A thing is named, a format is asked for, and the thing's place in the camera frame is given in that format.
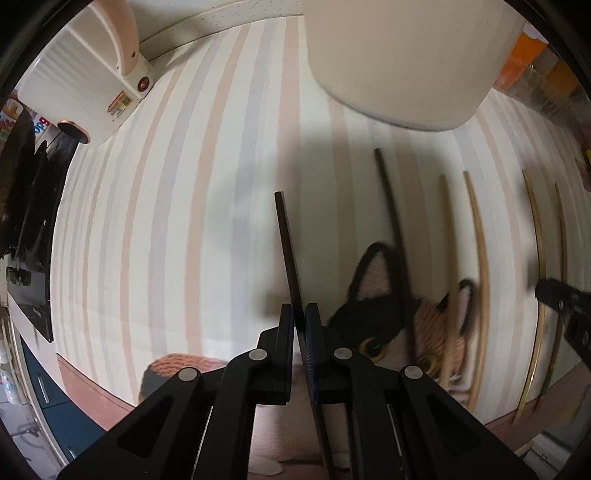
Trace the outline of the black chopstick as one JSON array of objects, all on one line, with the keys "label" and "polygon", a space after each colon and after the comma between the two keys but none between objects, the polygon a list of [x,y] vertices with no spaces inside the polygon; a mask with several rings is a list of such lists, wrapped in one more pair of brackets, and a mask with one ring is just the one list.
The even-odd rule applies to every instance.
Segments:
[{"label": "black chopstick", "polygon": [[301,296],[300,280],[297,273],[296,256],[290,236],[290,222],[287,217],[287,206],[283,192],[273,193],[276,204],[276,217],[279,223],[281,250],[283,250],[284,268],[287,274],[287,286],[290,291],[290,304],[293,307],[294,328],[297,332],[301,360],[304,365],[304,376],[307,381],[308,398],[311,402],[312,417],[318,436],[318,445],[322,452],[322,463],[329,479],[338,479],[339,474],[332,456],[331,442],[325,411],[322,406],[322,359],[325,356],[324,336],[318,306],[311,304],[304,307]]}]

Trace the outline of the cat shaped knitted coaster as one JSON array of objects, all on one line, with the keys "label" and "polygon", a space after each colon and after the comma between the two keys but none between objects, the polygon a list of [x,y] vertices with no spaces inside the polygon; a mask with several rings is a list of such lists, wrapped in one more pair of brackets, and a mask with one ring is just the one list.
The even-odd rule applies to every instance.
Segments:
[{"label": "cat shaped knitted coaster", "polygon": [[[399,256],[389,245],[376,242],[367,248],[351,285],[346,303],[329,319],[328,333],[336,334],[342,346],[370,358],[374,363],[399,369],[410,354],[396,353],[396,339],[403,330],[403,274]],[[478,286],[471,279],[459,282],[459,313],[451,315],[460,326],[453,354],[453,375],[459,376],[465,362],[467,341],[478,310]],[[410,314],[418,341],[418,360],[428,373],[439,376],[443,362],[444,327],[450,317],[449,293],[437,303],[429,299],[410,300]],[[295,352],[291,369],[291,396],[286,407],[256,407],[249,474],[273,477],[287,472],[287,464],[310,466],[321,461],[321,447],[315,433],[304,362]],[[225,366],[224,361],[204,356],[171,353],[152,361],[143,373],[139,401],[156,391],[164,380],[184,367],[202,373]],[[338,406],[325,408],[329,424],[329,450],[339,471],[351,466],[346,428]]]}]

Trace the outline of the thin dark bamboo chopstick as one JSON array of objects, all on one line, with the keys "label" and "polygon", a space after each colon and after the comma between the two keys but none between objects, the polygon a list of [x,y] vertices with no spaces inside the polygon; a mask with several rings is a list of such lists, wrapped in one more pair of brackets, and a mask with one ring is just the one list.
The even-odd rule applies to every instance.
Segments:
[{"label": "thin dark bamboo chopstick", "polygon": [[[558,220],[558,232],[559,232],[559,260],[560,260],[560,279],[566,280],[568,276],[568,251],[567,251],[567,233],[566,233],[566,220],[562,202],[562,196],[560,188],[557,182],[554,183],[555,192],[555,213]],[[543,401],[544,397],[551,385],[551,380],[554,374],[558,353],[560,350],[561,338],[564,331],[562,313],[557,313],[556,328],[554,332],[554,340],[552,344],[551,355],[549,364],[546,370],[546,375],[541,387],[540,394],[537,398],[535,409],[538,409]]]}]

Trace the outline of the light wooden chopstick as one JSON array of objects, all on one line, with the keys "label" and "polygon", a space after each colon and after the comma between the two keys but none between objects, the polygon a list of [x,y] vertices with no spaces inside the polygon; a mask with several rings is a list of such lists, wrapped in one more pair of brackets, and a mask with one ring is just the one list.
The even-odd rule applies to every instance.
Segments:
[{"label": "light wooden chopstick", "polygon": [[488,334],[490,323],[490,271],[487,257],[486,238],[483,227],[481,211],[469,171],[463,172],[470,207],[473,217],[477,259],[478,259],[478,347],[475,358],[475,369],[473,375],[470,396],[467,408],[471,413],[476,412],[483,384],[484,370],[486,365],[486,354],[488,349]]},{"label": "light wooden chopstick", "polygon": [[439,188],[444,222],[444,238],[447,255],[447,282],[449,290],[448,317],[446,320],[446,337],[440,372],[440,385],[444,389],[448,390],[450,387],[452,373],[454,371],[454,355],[458,338],[457,323],[460,306],[459,270],[454,210],[452,206],[448,180],[445,175],[441,175],[439,177]]}]

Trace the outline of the striped table mat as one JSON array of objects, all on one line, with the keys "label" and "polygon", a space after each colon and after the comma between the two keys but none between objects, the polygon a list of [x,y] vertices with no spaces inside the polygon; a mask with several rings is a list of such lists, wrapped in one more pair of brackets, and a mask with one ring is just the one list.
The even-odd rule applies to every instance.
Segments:
[{"label": "striped table mat", "polygon": [[590,286],[590,194],[567,129],[491,92],[463,126],[403,129],[325,94],[308,69],[304,20],[260,20],[157,59],[153,90],[121,129],[73,158],[53,239],[55,348],[122,402],[167,353],[228,360],[251,348],[287,301],[273,193],[283,191],[304,299],[329,317],[366,248],[390,241],[374,160],[380,148],[400,215],[414,294],[448,289],[439,177],[453,203],[459,271],[478,277],[463,172],[476,191],[490,271],[486,365],[476,415],[516,409],[534,343],[535,234],[560,277]]}]

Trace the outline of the dark brown chopstick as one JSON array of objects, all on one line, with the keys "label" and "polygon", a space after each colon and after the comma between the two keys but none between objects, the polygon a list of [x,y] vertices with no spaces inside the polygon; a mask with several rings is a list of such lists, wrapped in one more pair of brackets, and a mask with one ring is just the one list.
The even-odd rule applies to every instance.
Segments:
[{"label": "dark brown chopstick", "polygon": [[401,290],[404,306],[404,319],[406,321],[405,328],[407,332],[408,353],[410,361],[414,363],[417,359],[416,335],[414,327],[414,315],[417,311],[417,301],[414,298],[411,290],[411,281],[409,276],[404,239],[400,225],[398,209],[396,206],[396,202],[394,201],[394,192],[390,182],[387,164],[384,160],[384,156],[380,148],[374,149],[374,158],[377,164],[381,185],[385,194],[391,230],[393,232],[394,237],[394,255],[396,255],[398,260],[398,273],[401,278]]}]

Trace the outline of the blue cabinet front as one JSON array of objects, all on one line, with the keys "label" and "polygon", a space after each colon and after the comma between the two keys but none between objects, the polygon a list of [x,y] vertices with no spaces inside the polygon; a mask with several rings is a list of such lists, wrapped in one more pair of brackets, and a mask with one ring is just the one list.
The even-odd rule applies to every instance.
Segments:
[{"label": "blue cabinet front", "polygon": [[59,449],[69,463],[106,431],[70,400],[24,341],[21,345],[36,399]]}]

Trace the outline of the black induction cooktop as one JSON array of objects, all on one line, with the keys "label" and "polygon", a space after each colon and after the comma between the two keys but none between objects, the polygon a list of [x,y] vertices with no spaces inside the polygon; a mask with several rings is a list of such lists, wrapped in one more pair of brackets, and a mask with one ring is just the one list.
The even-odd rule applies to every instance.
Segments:
[{"label": "black induction cooktop", "polygon": [[69,166],[79,143],[60,133],[42,142],[33,156],[35,176],[23,200],[11,238],[6,275],[8,292],[32,326],[54,340],[50,271],[53,234]]}]

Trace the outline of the orange labelled sauce bottle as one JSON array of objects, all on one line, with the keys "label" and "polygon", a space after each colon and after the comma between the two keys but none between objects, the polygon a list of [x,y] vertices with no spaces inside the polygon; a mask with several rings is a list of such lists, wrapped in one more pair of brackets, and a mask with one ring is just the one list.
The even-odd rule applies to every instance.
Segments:
[{"label": "orange labelled sauce bottle", "polygon": [[499,91],[509,89],[548,45],[548,40],[533,25],[527,23],[499,73],[494,88]]}]

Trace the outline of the cream utensil holder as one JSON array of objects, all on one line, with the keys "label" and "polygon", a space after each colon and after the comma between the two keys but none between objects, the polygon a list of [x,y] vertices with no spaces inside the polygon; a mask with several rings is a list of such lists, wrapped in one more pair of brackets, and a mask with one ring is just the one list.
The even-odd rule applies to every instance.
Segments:
[{"label": "cream utensil holder", "polygon": [[413,129],[465,124],[500,74],[525,18],[505,1],[304,2],[308,64],[335,99]]}]

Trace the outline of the black frying pan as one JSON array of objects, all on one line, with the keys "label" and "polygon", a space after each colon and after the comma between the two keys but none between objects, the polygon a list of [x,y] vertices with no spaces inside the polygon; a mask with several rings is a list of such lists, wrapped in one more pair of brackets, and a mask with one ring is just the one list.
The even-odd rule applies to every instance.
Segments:
[{"label": "black frying pan", "polygon": [[55,145],[35,143],[34,124],[23,111],[1,153],[1,253],[24,260],[39,249],[56,201],[59,161]]}]

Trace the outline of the pink white electric kettle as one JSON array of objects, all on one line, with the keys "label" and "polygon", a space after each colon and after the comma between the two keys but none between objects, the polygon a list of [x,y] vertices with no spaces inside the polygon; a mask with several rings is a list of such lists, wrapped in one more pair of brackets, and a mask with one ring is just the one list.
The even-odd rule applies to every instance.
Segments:
[{"label": "pink white electric kettle", "polygon": [[83,144],[110,138],[154,84],[125,1],[93,1],[53,37],[19,80],[18,99]]}]

